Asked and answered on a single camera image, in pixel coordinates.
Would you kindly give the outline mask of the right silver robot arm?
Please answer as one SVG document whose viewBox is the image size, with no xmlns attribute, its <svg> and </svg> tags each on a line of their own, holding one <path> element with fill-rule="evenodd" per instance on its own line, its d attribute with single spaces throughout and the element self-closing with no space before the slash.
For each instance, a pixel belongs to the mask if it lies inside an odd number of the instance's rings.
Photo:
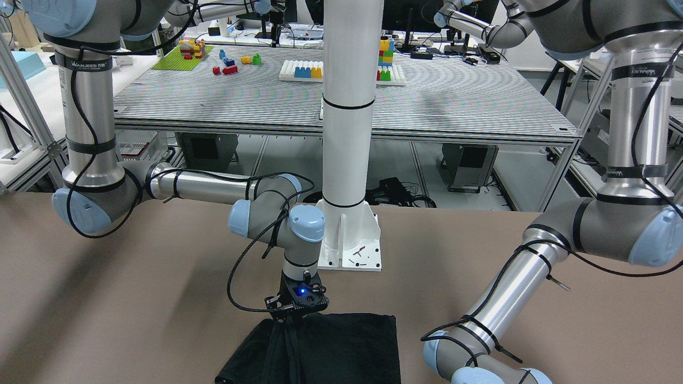
<svg viewBox="0 0 683 384">
<path fill-rule="evenodd" d="M 101 238 L 150 199 L 230 204 L 232 233 L 284 250 L 280 290 L 265 299 L 263 312 L 283 322 L 325 310 L 317 260 L 326 221 L 317 207 L 298 204 L 304 177 L 239 177 L 120 159 L 112 91 L 118 39 L 146 36 L 174 7 L 173 1 L 2 1 L 2 11 L 26 12 L 55 50 L 70 162 L 53 207 L 76 233 Z"/>
</svg>

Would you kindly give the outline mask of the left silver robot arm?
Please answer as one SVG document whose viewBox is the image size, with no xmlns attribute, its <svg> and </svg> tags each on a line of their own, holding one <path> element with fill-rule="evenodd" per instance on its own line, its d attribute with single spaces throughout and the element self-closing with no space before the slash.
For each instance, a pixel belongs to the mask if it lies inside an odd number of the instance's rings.
<svg viewBox="0 0 683 384">
<path fill-rule="evenodd" d="M 587 253 L 660 267 L 681 248 L 681 207 L 666 187 L 671 80 L 681 50 L 681 1 L 505 1 L 507 21 L 493 26 L 461 13 L 466 1 L 445 1 L 434 21 L 493 47 L 519 44 L 535 31 L 548 54 L 578 59 L 612 53 L 610 139 L 605 183 L 596 198 L 574 199 L 543 212 L 461 319 L 430 331 L 424 360 L 453 383 L 549 383 L 535 369 L 493 359 L 498 338 L 554 265 Z"/>
</svg>

